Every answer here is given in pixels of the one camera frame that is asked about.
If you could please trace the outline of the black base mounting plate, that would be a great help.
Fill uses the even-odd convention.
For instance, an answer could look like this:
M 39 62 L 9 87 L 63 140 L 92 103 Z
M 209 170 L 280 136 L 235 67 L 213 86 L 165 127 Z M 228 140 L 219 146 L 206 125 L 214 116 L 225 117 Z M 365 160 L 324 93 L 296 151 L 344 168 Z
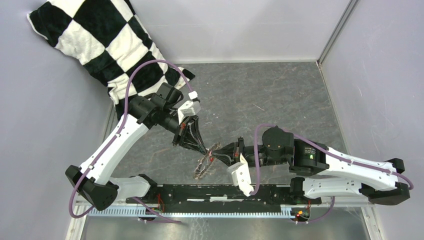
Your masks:
M 288 185 L 262 184 L 253 196 L 246 196 L 230 184 L 163 184 L 150 188 L 141 198 L 145 204 L 164 205 L 165 213 L 277 213 L 282 205 L 320 205 L 291 192 Z

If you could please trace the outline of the aluminium frame rail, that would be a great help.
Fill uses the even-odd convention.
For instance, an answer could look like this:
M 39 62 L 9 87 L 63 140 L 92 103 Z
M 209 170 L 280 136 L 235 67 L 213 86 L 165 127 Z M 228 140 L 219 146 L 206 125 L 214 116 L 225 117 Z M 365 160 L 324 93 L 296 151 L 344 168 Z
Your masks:
M 68 240 L 380 240 L 375 206 L 365 198 L 322 197 L 321 204 L 281 205 L 288 218 L 84 216 L 73 219 Z M 119 199 L 112 206 L 155 207 Z

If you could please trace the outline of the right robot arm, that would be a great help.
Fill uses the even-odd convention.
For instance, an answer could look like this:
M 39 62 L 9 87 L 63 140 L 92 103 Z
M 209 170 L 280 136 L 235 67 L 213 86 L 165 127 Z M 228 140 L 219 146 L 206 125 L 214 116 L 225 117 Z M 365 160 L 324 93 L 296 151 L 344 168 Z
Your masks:
M 242 137 L 236 142 L 211 150 L 209 155 L 228 167 L 233 184 L 246 196 L 259 192 L 260 180 L 251 180 L 250 168 L 260 175 L 262 167 L 288 165 L 295 174 L 290 181 L 289 199 L 302 204 L 307 199 L 360 196 L 370 203 L 395 206 L 410 198 L 413 184 L 404 175 L 404 161 L 393 158 L 371 161 L 342 153 L 264 124 L 265 132 L 255 134 L 253 145 Z

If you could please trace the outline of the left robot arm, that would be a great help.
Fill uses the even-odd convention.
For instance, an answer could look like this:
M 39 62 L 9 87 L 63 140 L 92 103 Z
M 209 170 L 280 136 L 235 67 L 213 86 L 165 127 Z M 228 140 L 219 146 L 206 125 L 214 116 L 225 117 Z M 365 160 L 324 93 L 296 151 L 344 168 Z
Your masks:
M 199 131 L 198 93 L 192 91 L 188 96 L 189 100 L 175 108 L 184 95 L 168 83 L 163 83 L 148 98 L 132 96 L 127 114 L 120 118 L 97 151 L 80 166 L 70 165 L 65 171 L 76 192 L 98 211 L 107 209 L 116 199 L 139 197 L 145 204 L 153 203 L 157 190 L 147 179 L 140 175 L 127 178 L 111 175 L 135 142 L 156 125 L 173 134 L 173 146 L 203 155 L 208 153 Z

